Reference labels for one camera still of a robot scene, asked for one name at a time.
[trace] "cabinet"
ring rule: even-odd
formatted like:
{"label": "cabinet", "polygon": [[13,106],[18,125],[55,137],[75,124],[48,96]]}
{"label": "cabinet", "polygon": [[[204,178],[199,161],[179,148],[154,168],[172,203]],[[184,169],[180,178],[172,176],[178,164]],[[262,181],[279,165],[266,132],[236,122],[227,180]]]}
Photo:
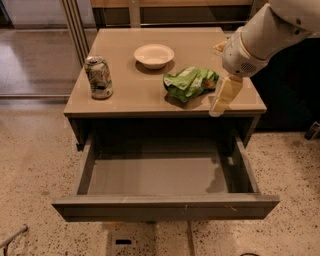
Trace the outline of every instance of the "cabinet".
{"label": "cabinet", "polygon": [[[187,104],[168,97],[165,72],[195,65],[227,75],[212,47],[219,28],[101,29],[90,55],[107,59],[114,95],[90,97],[82,70],[65,108],[79,145],[81,172],[72,195],[54,200],[67,221],[262,219],[278,204],[259,191],[246,145],[266,111],[250,79],[219,118],[213,94]],[[147,43],[175,51],[149,71],[133,52]]]}

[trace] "green bag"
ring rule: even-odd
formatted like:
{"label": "green bag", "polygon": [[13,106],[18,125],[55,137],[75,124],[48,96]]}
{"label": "green bag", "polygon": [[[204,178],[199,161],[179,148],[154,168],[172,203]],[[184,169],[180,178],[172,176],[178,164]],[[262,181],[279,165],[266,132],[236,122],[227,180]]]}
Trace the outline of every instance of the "green bag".
{"label": "green bag", "polygon": [[169,95],[182,102],[215,90],[218,80],[216,72],[196,67],[186,67],[176,75],[163,75],[163,84]]}

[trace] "cabinet top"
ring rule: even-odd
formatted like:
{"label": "cabinet top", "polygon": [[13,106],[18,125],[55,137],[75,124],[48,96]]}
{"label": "cabinet top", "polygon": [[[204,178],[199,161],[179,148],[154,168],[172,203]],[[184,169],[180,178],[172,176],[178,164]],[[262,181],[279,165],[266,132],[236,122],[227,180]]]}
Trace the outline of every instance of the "cabinet top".
{"label": "cabinet top", "polygon": [[[214,93],[188,103],[171,98],[163,86],[163,74],[176,74],[187,66],[212,69],[228,75],[213,46],[226,40],[220,28],[100,29],[89,55],[101,55],[108,63],[114,93],[95,100],[84,69],[78,77],[67,106],[69,118],[95,117],[183,117],[209,116]],[[174,50],[174,59],[160,70],[147,70],[137,63],[134,51],[146,44],[162,44]],[[266,111],[249,78],[225,114],[256,114]]]}

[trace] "floor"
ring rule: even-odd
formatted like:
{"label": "floor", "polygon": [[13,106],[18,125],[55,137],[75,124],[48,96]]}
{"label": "floor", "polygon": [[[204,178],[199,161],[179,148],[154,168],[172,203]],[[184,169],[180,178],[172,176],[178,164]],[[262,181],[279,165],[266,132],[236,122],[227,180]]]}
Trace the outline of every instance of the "floor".
{"label": "floor", "polygon": [[[66,31],[0,30],[0,53],[0,93],[68,93],[79,70]],[[0,242],[29,227],[9,255],[319,255],[319,140],[253,135],[248,153],[260,190],[281,199],[264,220],[67,223],[51,202],[70,194],[81,153],[64,107],[0,101]]]}

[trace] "metal pole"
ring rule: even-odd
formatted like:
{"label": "metal pole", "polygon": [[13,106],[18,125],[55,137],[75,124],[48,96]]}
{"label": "metal pole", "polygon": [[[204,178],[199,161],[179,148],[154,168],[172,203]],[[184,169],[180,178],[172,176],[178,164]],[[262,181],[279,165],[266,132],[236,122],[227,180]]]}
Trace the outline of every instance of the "metal pole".
{"label": "metal pole", "polygon": [[140,2],[139,0],[129,1],[129,15],[131,28],[141,28],[140,20]]}
{"label": "metal pole", "polygon": [[60,0],[66,17],[68,30],[82,67],[89,53],[89,46],[84,33],[77,0]]}

